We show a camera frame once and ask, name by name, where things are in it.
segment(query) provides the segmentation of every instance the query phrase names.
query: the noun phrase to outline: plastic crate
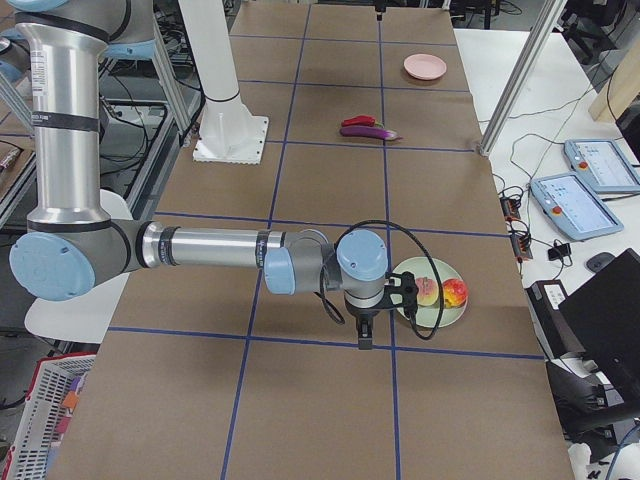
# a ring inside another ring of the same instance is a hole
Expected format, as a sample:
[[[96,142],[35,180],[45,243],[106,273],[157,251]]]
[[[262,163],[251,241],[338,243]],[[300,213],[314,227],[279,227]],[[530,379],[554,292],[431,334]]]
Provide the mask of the plastic crate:
[[[61,404],[73,379],[91,370],[95,358],[79,353],[38,362],[2,480],[46,478],[49,447],[61,437],[55,432],[65,413]]]

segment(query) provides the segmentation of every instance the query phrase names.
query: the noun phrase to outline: pink bowl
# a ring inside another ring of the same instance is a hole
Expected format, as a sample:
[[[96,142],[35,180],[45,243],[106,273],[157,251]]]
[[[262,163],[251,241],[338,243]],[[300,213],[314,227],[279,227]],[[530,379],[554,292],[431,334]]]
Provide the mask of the pink bowl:
[[[447,64],[435,55],[417,53],[404,59],[404,68],[412,77],[420,80],[435,80],[445,74]]]

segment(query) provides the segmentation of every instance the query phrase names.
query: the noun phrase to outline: green plate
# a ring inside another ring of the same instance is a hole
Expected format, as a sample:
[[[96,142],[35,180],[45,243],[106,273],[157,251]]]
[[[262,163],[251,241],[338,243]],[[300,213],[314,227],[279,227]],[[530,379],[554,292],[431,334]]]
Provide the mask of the green plate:
[[[458,272],[454,270],[454,268],[448,263],[443,262],[442,260],[438,260],[437,258],[433,259],[433,262],[436,264],[436,268],[438,269],[438,273],[440,274],[440,279],[444,282],[450,278],[458,278],[462,280],[462,277]],[[420,277],[429,277],[435,278],[433,275],[433,269],[431,268],[431,264],[429,260],[425,257],[413,257],[408,258],[396,268],[393,269],[393,273],[402,273],[402,272],[411,272],[416,278]],[[399,303],[402,299],[399,295],[392,295],[391,299],[394,303]],[[438,303],[436,302],[434,306],[431,307],[420,307],[418,306],[418,315],[416,315],[416,323],[421,327],[433,328],[436,324],[436,319],[438,318]],[[464,313],[467,305],[469,304],[469,299],[464,302],[464,304],[460,307],[456,308],[445,308],[442,313],[442,320],[440,321],[441,327],[446,327],[447,325],[451,325],[453,322],[458,320],[462,314]],[[402,308],[398,308],[398,312],[400,315],[404,316],[402,312]]]

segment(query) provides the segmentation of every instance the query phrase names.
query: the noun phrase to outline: peach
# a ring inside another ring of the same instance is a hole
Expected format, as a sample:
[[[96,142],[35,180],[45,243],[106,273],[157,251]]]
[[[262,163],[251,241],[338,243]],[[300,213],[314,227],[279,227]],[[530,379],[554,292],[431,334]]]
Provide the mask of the peach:
[[[467,301],[469,292],[467,285],[458,278],[450,278],[442,282],[444,306],[446,308],[459,307]]]
[[[438,284],[427,277],[416,278],[418,286],[418,305],[430,307],[438,300]]]

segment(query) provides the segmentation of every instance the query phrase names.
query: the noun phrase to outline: purple eggplant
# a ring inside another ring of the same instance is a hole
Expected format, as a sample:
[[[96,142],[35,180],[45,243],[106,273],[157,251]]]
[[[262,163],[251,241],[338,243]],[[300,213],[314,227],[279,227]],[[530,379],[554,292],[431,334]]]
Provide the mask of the purple eggplant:
[[[398,136],[398,132],[387,130],[384,127],[367,127],[364,125],[353,125],[342,127],[340,135],[343,137],[369,137],[378,138],[380,140],[397,140],[402,138]]]

